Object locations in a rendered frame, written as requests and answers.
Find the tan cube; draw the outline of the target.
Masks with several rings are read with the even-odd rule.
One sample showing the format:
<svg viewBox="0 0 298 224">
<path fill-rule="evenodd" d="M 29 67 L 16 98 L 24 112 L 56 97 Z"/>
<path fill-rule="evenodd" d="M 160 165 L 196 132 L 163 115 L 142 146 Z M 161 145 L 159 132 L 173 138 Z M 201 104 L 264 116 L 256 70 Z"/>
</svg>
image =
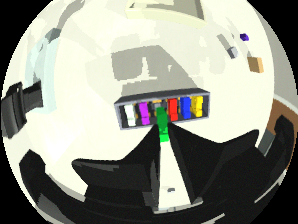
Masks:
<svg viewBox="0 0 298 224">
<path fill-rule="evenodd" d="M 251 72 L 263 72 L 262 57 L 249 56 L 247 57 L 247 63 L 249 63 L 249 69 Z"/>
</svg>

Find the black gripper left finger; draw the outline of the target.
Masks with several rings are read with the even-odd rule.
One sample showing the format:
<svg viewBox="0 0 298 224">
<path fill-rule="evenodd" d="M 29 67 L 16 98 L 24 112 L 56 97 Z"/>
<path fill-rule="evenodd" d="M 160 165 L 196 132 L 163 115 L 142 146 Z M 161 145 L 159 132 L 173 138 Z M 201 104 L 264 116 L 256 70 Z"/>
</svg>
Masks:
<svg viewBox="0 0 298 224">
<path fill-rule="evenodd" d="M 160 209 L 161 141 L 157 124 L 152 125 L 144 139 L 124 159 L 76 159 L 71 164 L 85 184 L 141 190 L 153 212 Z"/>
</svg>

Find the green fuse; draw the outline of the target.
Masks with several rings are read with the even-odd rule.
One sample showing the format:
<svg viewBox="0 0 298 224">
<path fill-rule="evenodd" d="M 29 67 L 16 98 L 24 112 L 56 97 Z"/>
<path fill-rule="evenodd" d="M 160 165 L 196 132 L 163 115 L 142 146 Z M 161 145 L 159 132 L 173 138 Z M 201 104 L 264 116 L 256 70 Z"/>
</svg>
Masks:
<svg viewBox="0 0 298 224">
<path fill-rule="evenodd" d="M 157 117 L 158 131 L 160 131 L 161 143 L 164 143 L 164 141 L 169 141 L 168 115 L 166 115 L 166 112 L 164 111 L 164 107 L 160 107 L 160 105 L 156 107 L 156 117 Z"/>
</svg>

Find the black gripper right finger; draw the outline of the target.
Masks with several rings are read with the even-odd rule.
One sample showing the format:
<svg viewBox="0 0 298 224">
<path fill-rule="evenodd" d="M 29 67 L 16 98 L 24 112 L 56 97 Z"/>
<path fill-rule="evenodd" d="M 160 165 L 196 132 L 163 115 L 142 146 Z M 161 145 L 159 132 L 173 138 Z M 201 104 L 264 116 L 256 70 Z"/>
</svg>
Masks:
<svg viewBox="0 0 298 224">
<path fill-rule="evenodd" d="M 258 128 L 253 129 L 235 139 L 216 143 L 186 128 L 168 123 L 168 135 L 186 193 L 190 204 L 193 205 L 202 201 L 202 194 L 205 194 L 206 189 L 213 184 L 213 180 L 227 160 L 234 159 L 251 145 L 257 144 L 259 131 Z"/>
</svg>

